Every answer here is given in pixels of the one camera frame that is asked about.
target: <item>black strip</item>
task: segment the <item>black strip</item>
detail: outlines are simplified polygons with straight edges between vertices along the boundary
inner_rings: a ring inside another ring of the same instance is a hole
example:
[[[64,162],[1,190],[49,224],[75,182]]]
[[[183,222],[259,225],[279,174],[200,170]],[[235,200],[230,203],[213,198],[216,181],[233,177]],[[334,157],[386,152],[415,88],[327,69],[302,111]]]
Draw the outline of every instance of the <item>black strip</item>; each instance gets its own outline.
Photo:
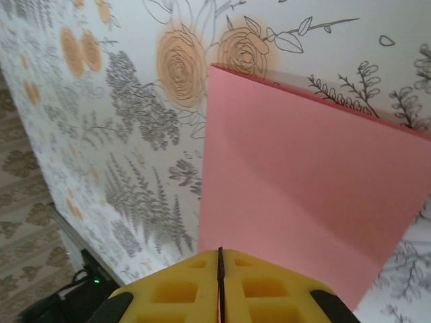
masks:
[[[223,247],[218,248],[218,267],[217,267],[217,282],[218,282],[218,297],[220,303],[220,322],[226,322],[226,305],[224,295],[224,260],[223,260]]]
[[[132,301],[133,294],[129,292],[107,299],[87,323],[119,323]]]
[[[320,289],[311,291],[310,294],[332,323],[360,323],[338,296]]]

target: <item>pink paper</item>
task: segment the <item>pink paper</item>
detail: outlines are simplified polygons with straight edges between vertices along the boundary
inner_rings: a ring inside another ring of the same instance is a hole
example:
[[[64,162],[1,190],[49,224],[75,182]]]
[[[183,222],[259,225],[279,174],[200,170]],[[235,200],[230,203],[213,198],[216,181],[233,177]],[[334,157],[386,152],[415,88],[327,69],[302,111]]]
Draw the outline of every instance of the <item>pink paper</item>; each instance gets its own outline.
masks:
[[[354,309],[431,193],[431,141],[210,68],[199,251],[318,279]]]

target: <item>damask wallpaper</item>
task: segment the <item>damask wallpaper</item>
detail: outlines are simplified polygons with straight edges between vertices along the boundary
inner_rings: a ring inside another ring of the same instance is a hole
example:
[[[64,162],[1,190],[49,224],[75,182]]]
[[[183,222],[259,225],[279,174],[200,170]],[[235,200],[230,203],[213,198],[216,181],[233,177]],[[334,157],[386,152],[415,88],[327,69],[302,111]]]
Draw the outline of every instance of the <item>damask wallpaper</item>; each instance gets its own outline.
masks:
[[[126,283],[196,251],[210,63],[431,134],[427,0],[0,9],[1,67],[56,206]],[[430,209],[359,305],[363,322],[431,314]]]

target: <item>yellow foam block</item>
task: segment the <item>yellow foam block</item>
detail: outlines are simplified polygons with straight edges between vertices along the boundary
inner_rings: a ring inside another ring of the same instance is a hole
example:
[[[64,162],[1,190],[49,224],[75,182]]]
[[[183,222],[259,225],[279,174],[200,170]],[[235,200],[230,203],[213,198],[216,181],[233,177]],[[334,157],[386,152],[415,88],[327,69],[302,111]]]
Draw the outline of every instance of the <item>yellow foam block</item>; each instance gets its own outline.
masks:
[[[325,284],[235,250],[224,250],[227,323],[331,323],[310,295]]]
[[[216,323],[218,253],[203,252],[117,289],[133,294],[120,323]]]

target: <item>pink card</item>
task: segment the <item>pink card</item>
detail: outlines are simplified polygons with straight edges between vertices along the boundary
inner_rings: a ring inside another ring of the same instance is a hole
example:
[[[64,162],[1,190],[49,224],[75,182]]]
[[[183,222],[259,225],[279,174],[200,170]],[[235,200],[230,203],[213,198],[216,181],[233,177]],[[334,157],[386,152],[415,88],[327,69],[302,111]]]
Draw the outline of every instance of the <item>pink card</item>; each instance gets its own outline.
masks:
[[[431,140],[210,68],[199,251],[318,279],[354,309],[431,193]]]

